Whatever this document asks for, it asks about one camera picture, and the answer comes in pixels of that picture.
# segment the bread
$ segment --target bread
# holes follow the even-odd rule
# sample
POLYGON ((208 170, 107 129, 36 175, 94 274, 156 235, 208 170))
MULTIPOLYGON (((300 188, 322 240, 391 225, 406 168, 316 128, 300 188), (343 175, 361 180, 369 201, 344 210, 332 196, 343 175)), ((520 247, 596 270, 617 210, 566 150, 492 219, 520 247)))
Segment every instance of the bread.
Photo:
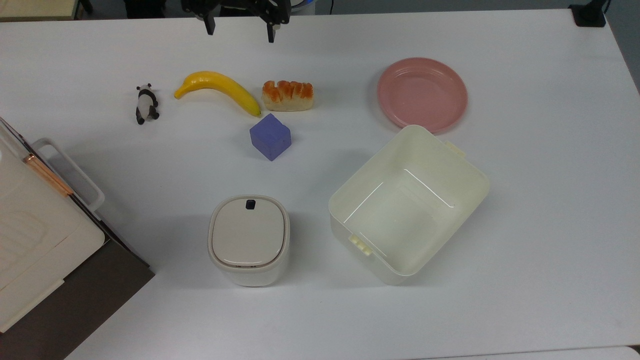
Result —
POLYGON ((271 111, 302 111, 314 105, 314 87, 295 81, 267 81, 262 87, 262 101, 271 111))

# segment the plastic plate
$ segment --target plastic plate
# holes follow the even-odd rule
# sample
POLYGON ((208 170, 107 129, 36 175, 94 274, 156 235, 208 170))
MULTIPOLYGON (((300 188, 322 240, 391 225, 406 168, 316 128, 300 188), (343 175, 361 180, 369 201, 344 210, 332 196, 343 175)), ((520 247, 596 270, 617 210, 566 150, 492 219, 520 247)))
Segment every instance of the plastic plate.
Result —
POLYGON ((408 58, 388 67, 378 81, 378 101, 400 127, 420 125, 431 133, 455 125, 467 109, 467 88, 443 63, 408 58))

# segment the purple block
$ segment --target purple block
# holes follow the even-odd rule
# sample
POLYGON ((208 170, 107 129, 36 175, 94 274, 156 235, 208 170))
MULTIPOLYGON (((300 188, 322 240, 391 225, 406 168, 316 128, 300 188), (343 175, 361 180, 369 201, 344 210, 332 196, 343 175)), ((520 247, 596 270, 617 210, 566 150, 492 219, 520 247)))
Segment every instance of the purple block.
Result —
POLYGON ((265 116, 249 133, 253 146, 271 161, 291 146, 291 130, 273 114, 265 116))

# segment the panda figurine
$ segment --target panda figurine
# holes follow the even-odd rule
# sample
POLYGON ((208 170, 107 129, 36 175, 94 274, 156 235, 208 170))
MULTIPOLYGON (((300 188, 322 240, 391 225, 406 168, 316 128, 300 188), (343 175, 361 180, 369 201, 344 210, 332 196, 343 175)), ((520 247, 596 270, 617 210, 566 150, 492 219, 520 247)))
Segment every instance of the panda figurine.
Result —
POLYGON ((138 86, 136 89, 140 90, 138 92, 138 107, 136 108, 136 120, 138 123, 140 125, 144 124, 149 117, 154 120, 157 119, 160 116, 156 110, 158 101, 156 100, 156 95, 151 91, 151 84, 138 86))

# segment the banana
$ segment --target banana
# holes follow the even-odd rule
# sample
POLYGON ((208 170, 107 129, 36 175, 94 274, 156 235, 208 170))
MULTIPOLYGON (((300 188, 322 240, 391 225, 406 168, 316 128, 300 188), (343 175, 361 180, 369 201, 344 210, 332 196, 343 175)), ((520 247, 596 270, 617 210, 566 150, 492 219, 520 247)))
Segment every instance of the banana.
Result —
POLYGON ((248 91, 246 91, 240 84, 236 83, 228 76, 224 76, 218 72, 213 71, 198 71, 187 76, 182 83, 182 86, 175 91, 173 96, 176 99, 180 99, 184 94, 199 89, 214 89, 224 94, 227 94, 231 99, 242 106, 249 114, 259 117, 260 105, 253 98, 248 91))

